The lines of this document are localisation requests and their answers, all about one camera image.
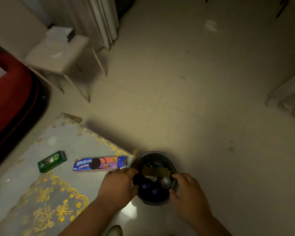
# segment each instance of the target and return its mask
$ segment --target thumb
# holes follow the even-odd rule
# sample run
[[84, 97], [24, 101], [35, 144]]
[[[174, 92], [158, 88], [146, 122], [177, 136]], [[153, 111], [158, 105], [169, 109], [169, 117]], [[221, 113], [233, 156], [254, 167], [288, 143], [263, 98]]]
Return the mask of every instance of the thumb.
[[138, 185], [134, 185], [132, 187], [132, 189], [131, 189], [131, 196], [132, 196], [132, 198], [134, 198], [138, 194], [138, 188], [139, 188]]
[[169, 198], [174, 204], [176, 204], [179, 200], [179, 197], [173, 189], [169, 189]]

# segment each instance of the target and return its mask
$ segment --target beige chair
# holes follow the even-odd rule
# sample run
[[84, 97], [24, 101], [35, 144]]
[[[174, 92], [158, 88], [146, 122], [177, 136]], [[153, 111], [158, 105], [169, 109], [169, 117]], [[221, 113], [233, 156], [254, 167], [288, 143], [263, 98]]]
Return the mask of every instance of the beige chair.
[[[64, 93], [63, 90], [37, 70], [47, 70], [63, 75], [87, 102], [90, 102], [67, 75], [69, 69], [75, 65], [79, 56], [89, 46], [90, 39], [76, 35], [70, 43], [63, 43], [47, 38], [46, 31], [47, 28], [21, 0], [0, 0], [0, 46], [62, 93]], [[92, 47], [91, 49], [107, 77], [96, 52]]]

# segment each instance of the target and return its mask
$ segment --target beige curtain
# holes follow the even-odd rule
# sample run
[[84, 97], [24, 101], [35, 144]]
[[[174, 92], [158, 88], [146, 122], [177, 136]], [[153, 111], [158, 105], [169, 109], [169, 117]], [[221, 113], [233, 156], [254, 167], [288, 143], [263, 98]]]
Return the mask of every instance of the beige curtain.
[[39, 0], [52, 22], [72, 27], [76, 34], [90, 38], [99, 50], [110, 49], [117, 39], [119, 21], [114, 0]]
[[276, 105], [281, 110], [290, 112], [295, 116], [295, 77], [272, 91], [266, 105]]

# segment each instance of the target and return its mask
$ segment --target chair backrest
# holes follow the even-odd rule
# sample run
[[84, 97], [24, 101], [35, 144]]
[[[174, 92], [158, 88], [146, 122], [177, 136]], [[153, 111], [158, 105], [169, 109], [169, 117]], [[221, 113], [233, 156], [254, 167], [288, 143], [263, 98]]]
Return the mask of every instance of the chair backrest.
[[46, 31], [22, 0], [0, 0], [0, 46], [18, 60], [24, 60]]

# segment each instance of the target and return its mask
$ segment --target round black bin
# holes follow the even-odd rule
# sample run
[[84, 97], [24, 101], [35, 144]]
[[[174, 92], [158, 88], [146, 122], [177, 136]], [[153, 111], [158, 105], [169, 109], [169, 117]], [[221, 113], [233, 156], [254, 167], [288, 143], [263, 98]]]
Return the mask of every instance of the round black bin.
[[[133, 178], [133, 184], [138, 185], [138, 197], [147, 205], [151, 206], [161, 206], [166, 204], [169, 201], [169, 189], [165, 189], [161, 186], [159, 180], [156, 182], [151, 181], [150, 179], [144, 177], [141, 174], [142, 168], [144, 165], [149, 163], [153, 163], [158, 167], [165, 167], [171, 171], [170, 180], [172, 182], [171, 189], [175, 192], [178, 189], [177, 180], [174, 179], [171, 175], [178, 172], [177, 165], [173, 162], [173, 160], [164, 152], [160, 151], [150, 151], [143, 154], [139, 159], [134, 161], [131, 164], [132, 168], [135, 168], [139, 171]], [[143, 185], [148, 184], [149, 188], [143, 188]], [[157, 195], [154, 195], [152, 189], [157, 190]]]

